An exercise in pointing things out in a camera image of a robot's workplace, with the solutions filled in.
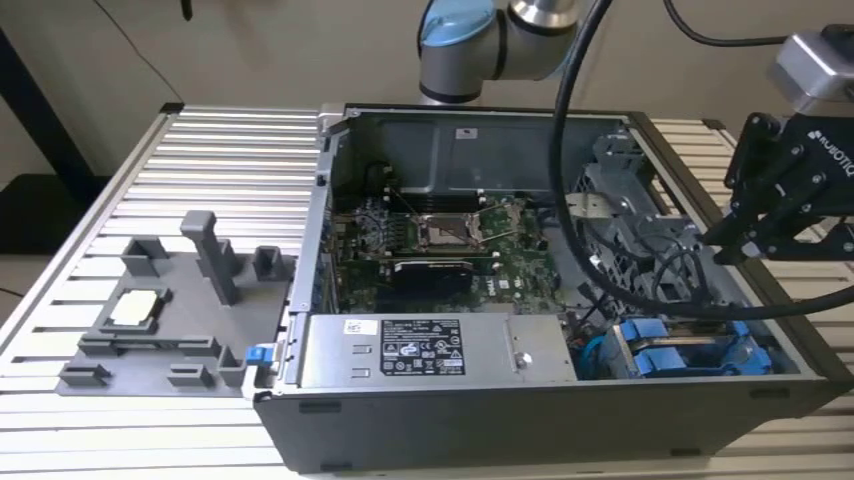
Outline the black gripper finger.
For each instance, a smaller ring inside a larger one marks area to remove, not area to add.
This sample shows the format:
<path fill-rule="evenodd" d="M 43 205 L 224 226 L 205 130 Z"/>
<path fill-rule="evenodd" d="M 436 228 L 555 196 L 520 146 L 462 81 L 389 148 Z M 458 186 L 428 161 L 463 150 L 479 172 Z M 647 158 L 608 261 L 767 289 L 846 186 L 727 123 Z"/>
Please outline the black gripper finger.
<path fill-rule="evenodd" d="M 756 242 L 759 256 L 771 239 L 784 231 L 780 195 L 770 181 L 772 163 L 779 159 L 780 123 L 766 113 L 754 112 L 746 119 L 735 152 L 724 175 L 731 190 L 728 211 L 704 234 L 704 244 L 718 246 L 712 259 L 718 265 L 736 265 L 750 257 L 743 247 Z"/>
<path fill-rule="evenodd" d="M 800 240 L 823 220 L 834 224 L 816 240 Z M 812 215 L 800 209 L 760 216 L 748 227 L 739 253 L 748 258 L 779 261 L 851 261 L 852 214 Z"/>

